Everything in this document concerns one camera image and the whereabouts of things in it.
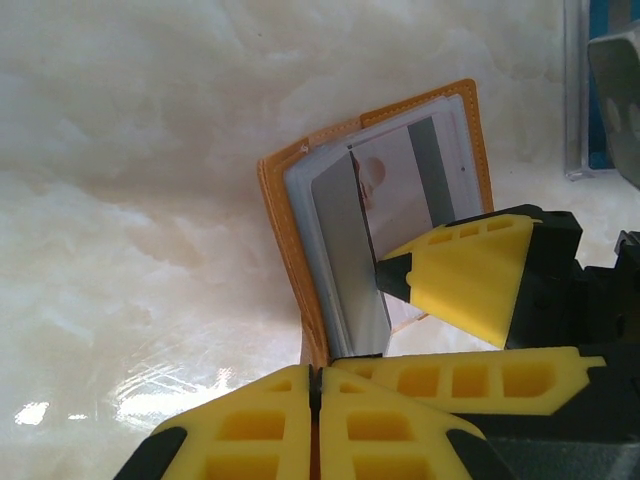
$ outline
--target rectangular hole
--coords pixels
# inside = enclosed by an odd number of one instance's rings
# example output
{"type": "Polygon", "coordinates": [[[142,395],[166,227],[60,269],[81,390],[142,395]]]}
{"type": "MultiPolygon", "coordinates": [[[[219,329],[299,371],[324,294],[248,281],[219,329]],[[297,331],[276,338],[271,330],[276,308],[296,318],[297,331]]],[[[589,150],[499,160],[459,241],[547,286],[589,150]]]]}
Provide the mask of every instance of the rectangular hole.
{"type": "Polygon", "coordinates": [[[244,410],[224,419],[218,440],[282,440],[285,414],[277,410],[244,410]]]}
{"type": "Polygon", "coordinates": [[[487,231],[493,232],[494,230],[502,230],[503,228],[509,228],[511,226],[513,226],[513,221],[509,220],[508,218],[501,218],[489,222],[489,224],[487,225],[487,231]]]}
{"type": "Polygon", "coordinates": [[[360,375],[362,378],[371,379],[373,377],[373,367],[358,367],[354,370],[356,375],[360,375]]]}
{"type": "Polygon", "coordinates": [[[413,440],[407,417],[395,412],[353,412],[347,417],[349,440],[413,440]]]}
{"type": "Polygon", "coordinates": [[[472,235],[477,235],[478,233],[480,233],[480,227],[478,227],[477,225],[473,227],[464,227],[462,230],[460,230],[460,238],[471,237],[472,235]]]}
{"type": "Polygon", "coordinates": [[[225,455],[207,461],[206,480],[276,480],[277,455],[225,455]]]}
{"type": "Polygon", "coordinates": [[[514,363],[502,367],[504,396],[511,398],[539,397],[556,383],[555,369],[546,362],[514,363]]]}
{"type": "Polygon", "coordinates": [[[409,397],[435,397],[439,379],[438,367],[408,367],[400,372],[397,390],[409,397]]]}
{"type": "Polygon", "coordinates": [[[437,245],[439,243],[445,243],[453,239],[453,233],[442,233],[440,235],[434,235],[429,239],[429,245],[437,245]]]}
{"type": "Polygon", "coordinates": [[[486,365],[460,365],[453,369],[451,396],[482,398],[489,396],[489,369],[486,365]]]}
{"type": "Polygon", "coordinates": [[[271,388],[269,388],[270,392],[290,392],[291,391],[291,380],[283,380],[280,383],[276,383],[271,388]]]}
{"type": "Polygon", "coordinates": [[[363,393],[360,387],[357,387],[351,383],[341,383],[340,384],[340,393],[363,393]]]}
{"type": "Polygon", "coordinates": [[[422,457],[357,456],[353,459],[356,480],[435,480],[422,457]]]}

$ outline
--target yellow plastic part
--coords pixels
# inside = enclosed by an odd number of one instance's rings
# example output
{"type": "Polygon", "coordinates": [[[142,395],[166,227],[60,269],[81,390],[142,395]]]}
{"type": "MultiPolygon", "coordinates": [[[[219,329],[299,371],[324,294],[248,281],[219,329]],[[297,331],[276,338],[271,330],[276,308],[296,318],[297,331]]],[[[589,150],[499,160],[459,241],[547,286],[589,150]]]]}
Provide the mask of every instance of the yellow plastic part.
{"type": "Polygon", "coordinates": [[[602,357],[575,347],[346,358],[333,367],[454,413],[551,415],[589,384],[602,357]]]}
{"type": "Polygon", "coordinates": [[[470,478],[446,433],[484,439],[472,424],[336,368],[323,370],[322,389],[323,479],[470,478]]]}
{"type": "Polygon", "coordinates": [[[385,259],[412,253],[410,303],[504,348],[534,222],[508,214],[442,226],[385,259]]]}
{"type": "Polygon", "coordinates": [[[293,366],[161,424],[188,435],[163,480],[309,478],[309,367],[293,366]]]}

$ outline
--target clear plastic box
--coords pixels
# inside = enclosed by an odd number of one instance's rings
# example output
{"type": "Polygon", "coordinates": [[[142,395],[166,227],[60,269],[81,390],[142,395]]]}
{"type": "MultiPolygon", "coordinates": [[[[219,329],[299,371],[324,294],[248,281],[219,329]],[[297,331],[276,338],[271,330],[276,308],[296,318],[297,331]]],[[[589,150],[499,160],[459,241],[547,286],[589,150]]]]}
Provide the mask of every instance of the clear plastic box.
{"type": "Polygon", "coordinates": [[[564,168],[571,180],[615,171],[589,71],[587,44],[638,18],[640,0],[564,0],[564,168]]]}

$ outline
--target marble countertop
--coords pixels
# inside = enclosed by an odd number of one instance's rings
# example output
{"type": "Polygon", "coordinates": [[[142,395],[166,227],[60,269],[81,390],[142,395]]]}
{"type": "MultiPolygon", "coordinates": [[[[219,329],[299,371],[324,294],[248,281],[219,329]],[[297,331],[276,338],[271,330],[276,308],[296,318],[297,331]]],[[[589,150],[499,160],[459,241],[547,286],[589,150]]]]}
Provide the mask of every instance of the marble countertop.
{"type": "MultiPolygon", "coordinates": [[[[110,478],[297,362],[255,164],[358,112],[473,77],[497,208],[573,211],[586,264],[638,228],[619,177],[563,177],[560,0],[7,0],[0,40],[4,478],[110,478]]],[[[473,348],[436,319],[393,342],[473,348]]]]}

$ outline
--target orange leather wallet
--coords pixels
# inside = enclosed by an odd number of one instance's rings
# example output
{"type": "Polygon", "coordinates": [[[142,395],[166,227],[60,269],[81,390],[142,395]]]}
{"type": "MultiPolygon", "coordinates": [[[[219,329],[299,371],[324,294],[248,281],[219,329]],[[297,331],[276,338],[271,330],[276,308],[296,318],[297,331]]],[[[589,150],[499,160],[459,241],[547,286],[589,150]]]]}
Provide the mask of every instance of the orange leather wallet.
{"type": "Polygon", "coordinates": [[[322,367],[328,364],[330,355],[320,302],[287,195],[285,172],[303,159],[314,147],[384,122],[438,97],[453,95],[460,95],[464,101],[483,207],[487,212],[493,211],[491,182],[480,125],[476,84],[471,79],[460,80],[322,129],[260,160],[258,175],[264,202],[293,292],[300,307],[302,322],[301,361],[303,363],[311,363],[316,368],[322,367]]]}

